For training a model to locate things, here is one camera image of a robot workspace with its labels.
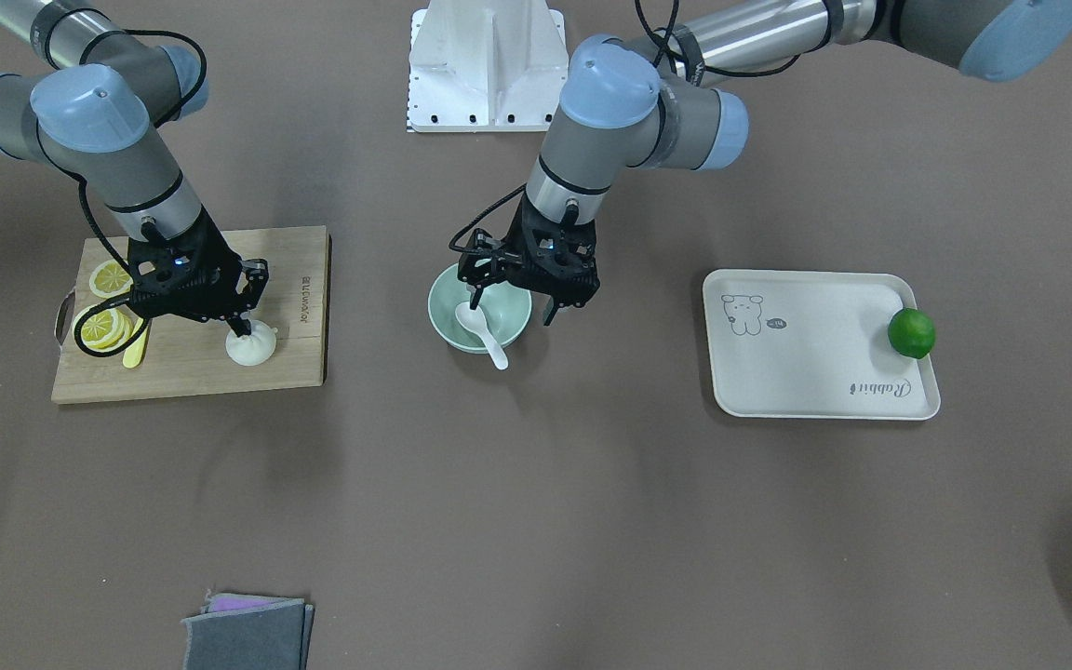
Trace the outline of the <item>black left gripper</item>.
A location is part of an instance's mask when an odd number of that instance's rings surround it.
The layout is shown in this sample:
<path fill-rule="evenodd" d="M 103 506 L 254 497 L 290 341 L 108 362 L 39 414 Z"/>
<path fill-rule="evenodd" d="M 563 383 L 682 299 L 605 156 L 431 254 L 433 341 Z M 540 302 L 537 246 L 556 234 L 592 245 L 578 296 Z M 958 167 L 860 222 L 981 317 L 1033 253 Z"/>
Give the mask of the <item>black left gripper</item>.
<path fill-rule="evenodd" d="M 506 237 L 495 240 L 477 224 L 495 208 L 519 195 L 511 192 L 486 208 L 458 232 L 471 232 L 468 245 L 459 245 L 458 278 L 471 293 L 468 309 L 479 308 L 489 286 L 509 283 L 518 288 L 548 294 L 544 326 L 549 327 L 561 308 L 583 308 L 599 288 L 596 271 L 596 233 L 592 221 L 579 221 L 579 202 L 567 200 L 561 220 L 545 218 L 526 195 Z"/>

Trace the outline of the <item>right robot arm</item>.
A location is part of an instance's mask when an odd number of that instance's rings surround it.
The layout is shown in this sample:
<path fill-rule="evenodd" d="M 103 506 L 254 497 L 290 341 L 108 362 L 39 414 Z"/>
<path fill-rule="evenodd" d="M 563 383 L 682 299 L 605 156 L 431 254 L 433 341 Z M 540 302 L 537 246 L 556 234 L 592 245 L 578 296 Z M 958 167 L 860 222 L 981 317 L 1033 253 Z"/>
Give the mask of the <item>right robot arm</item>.
<path fill-rule="evenodd" d="M 53 66 L 0 74 L 0 154 L 62 172 L 111 210 L 130 238 L 133 313 L 254 334 L 268 264 L 227 245 L 158 131 L 208 101 L 197 43 L 146 46 L 86 1 L 0 1 L 0 24 Z"/>

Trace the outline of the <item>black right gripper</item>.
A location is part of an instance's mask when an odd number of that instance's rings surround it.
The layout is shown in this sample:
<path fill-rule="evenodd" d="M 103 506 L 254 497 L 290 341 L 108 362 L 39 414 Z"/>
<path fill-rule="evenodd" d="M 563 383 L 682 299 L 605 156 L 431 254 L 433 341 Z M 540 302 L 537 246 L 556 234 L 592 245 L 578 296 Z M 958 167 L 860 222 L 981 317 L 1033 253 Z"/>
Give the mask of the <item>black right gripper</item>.
<path fill-rule="evenodd" d="M 175 315 L 224 321 L 236 338 L 252 334 L 249 313 L 271 278 L 267 260 L 243 260 L 235 254 L 205 209 L 170 240 L 160 234 L 154 242 L 128 240 L 126 263 L 133 313 L 148 319 Z"/>

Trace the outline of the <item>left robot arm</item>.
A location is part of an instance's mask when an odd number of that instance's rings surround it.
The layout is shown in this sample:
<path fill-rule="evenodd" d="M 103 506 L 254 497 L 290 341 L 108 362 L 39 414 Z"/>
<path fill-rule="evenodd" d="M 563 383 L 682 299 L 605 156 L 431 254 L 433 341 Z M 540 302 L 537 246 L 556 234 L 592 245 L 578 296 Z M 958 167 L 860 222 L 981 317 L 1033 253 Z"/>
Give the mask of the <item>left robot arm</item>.
<path fill-rule="evenodd" d="M 451 238 L 476 308 L 507 283 L 548 298 L 544 321 L 599 288 L 595 220 L 626 168 L 715 170 L 749 136 L 749 114 L 723 79 L 779 74 L 829 44 L 881 41 L 974 79 L 1010 81 L 1072 31 L 1072 1 L 742 1 L 698 19 L 669 18 L 623 41 L 597 34 L 569 60 L 509 232 L 472 221 Z"/>

